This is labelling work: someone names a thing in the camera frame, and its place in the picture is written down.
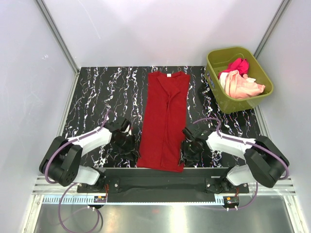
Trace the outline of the red t-shirt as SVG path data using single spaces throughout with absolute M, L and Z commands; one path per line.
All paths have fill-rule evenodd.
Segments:
M 184 72 L 148 74 L 148 96 L 144 112 L 140 158 L 137 167 L 182 172 L 180 147 L 187 119 L 190 76 Z

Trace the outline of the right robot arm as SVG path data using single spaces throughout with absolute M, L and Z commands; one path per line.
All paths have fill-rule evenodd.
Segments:
M 180 163 L 189 166 L 199 162 L 207 150 L 224 152 L 245 161 L 242 166 L 228 168 L 219 178 L 206 184 L 215 194 L 235 192 L 240 185 L 257 182 L 272 188 L 289 175 L 289 161 L 266 136 L 257 139 L 229 136 L 219 130 L 202 131 L 185 127 L 181 143 Z

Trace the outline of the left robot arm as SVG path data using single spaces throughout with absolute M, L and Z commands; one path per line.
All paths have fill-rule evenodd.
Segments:
M 80 136 L 56 137 L 46 152 L 39 171 L 50 184 L 57 183 L 63 187 L 80 184 L 78 192 L 116 192 L 118 183 L 107 178 L 105 171 L 80 164 L 84 155 L 106 145 L 111 145 L 126 160 L 136 161 L 140 157 L 136 136 L 132 134 L 132 123 L 126 118 L 118 118 L 113 122 L 103 122 Z

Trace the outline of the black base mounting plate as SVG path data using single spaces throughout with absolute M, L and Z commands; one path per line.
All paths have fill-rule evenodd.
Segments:
M 190 190 L 220 193 L 248 193 L 247 184 L 234 186 L 225 180 L 228 168 L 186 168 L 181 173 L 147 168 L 108 168 L 95 185 L 84 184 L 78 193 L 109 193 L 152 190 Z

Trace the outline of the black marble pattern mat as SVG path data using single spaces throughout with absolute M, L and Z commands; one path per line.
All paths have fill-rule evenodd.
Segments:
M 201 129 L 214 128 L 221 121 L 221 132 L 242 138 L 261 135 L 254 110 L 231 114 L 220 111 L 205 80 L 205 67 L 83 67 L 71 94 L 67 119 L 62 135 L 73 137 L 101 125 L 110 118 L 125 117 L 132 122 L 132 132 L 141 138 L 147 100 L 147 76 L 151 72 L 176 73 L 190 76 L 187 96 L 187 123 Z

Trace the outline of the pink peach t-shirt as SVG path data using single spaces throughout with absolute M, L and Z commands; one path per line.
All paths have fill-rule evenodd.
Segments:
M 219 82 L 228 96 L 238 100 L 258 96 L 265 90 L 265 85 L 256 83 L 247 74 L 241 75 L 238 70 L 222 72 Z

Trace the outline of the olive green plastic bin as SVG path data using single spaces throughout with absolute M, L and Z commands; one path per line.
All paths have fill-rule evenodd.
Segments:
M 255 78 L 258 84 L 265 85 L 262 94 L 237 100 L 225 93 L 225 90 L 221 87 L 218 75 L 228 68 L 230 63 L 233 63 L 238 58 L 245 59 L 250 65 L 248 74 L 250 74 L 252 78 Z M 253 109 L 258 106 L 264 98 L 272 94 L 274 90 L 273 83 L 262 69 L 257 59 L 248 49 L 243 47 L 229 47 L 211 51 L 207 55 L 205 79 L 208 82 L 220 110 L 226 114 Z

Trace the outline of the magenta t-shirt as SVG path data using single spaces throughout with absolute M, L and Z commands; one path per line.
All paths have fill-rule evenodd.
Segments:
M 226 70 L 221 71 L 218 74 L 218 78 L 222 73 L 229 73 L 231 71 L 237 70 L 240 75 L 244 75 L 248 73 L 249 63 L 246 59 L 238 58 L 233 63 L 230 63 Z

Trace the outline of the aluminium frame rail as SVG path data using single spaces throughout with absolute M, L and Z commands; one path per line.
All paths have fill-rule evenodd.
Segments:
M 59 184 L 50 184 L 46 182 L 44 176 L 38 176 L 33 188 L 34 195 L 43 194 L 62 194 L 67 187 L 63 187 Z M 294 196 L 296 195 L 292 180 L 287 178 L 285 180 L 278 181 L 273 188 L 267 188 L 259 184 L 258 195 L 271 196 L 271 195 L 281 195 L 281 196 Z

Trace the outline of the left aluminium corner post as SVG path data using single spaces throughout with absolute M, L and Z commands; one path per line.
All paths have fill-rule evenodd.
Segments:
M 45 19 L 51 33 L 53 34 L 60 50 L 62 51 L 65 59 L 67 60 L 70 68 L 72 69 L 73 73 L 75 75 L 77 75 L 79 73 L 79 67 L 77 66 L 73 56 L 71 55 L 47 5 L 45 4 L 45 2 L 43 0 L 35 0 L 35 3 L 37 5 L 37 7 L 39 8 L 43 18 Z

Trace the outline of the aluminium corner post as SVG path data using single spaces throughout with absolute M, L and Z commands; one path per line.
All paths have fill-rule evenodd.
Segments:
M 269 26 L 267 27 L 261 41 L 259 42 L 255 52 L 254 52 L 254 57 L 256 59 L 259 58 L 260 54 L 262 53 L 265 45 L 267 44 L 268 40 L 270 39 L 272 33 L 276 29 L 278 23 L 280 22 L 282 16 L 285 14 L 287 8 L 289 7 L 291 0 L 282 0 L 277 11 L 275 12 Z
M 60 50 L 62 51 L 65 59 L 67 60 L 70 68 L 72 69 L 73 73 L 75 75 L 77 75 L 79 73 L 79 67 L 77 66 L 73 56 L 71 55 L 47 5 L 45 4 L 45 2 L 43 0 L 35 0 L 35 3 L 37 5 L 37 7 L 39 8 L 43 18 L 45 19 L 51 33 L 53 34 Z

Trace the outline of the right aluminium corner post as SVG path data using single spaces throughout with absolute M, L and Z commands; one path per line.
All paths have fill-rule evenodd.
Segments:
M 287 8 L 289 7 L 291 0 L 282 0 L 277 11 L 275 12 L 269 26 L 267 27 L 261 41 L 259 42 L 255 52 L 254 52 L 254 57 L 256 59 L 259 58 L 260 54 L 262 53 L 265 45 L 267 44 L 268 40 L 270 39 L 272 33 L 276 29 L 278 23 L 280 22 L 282 16 L 285 14 Z

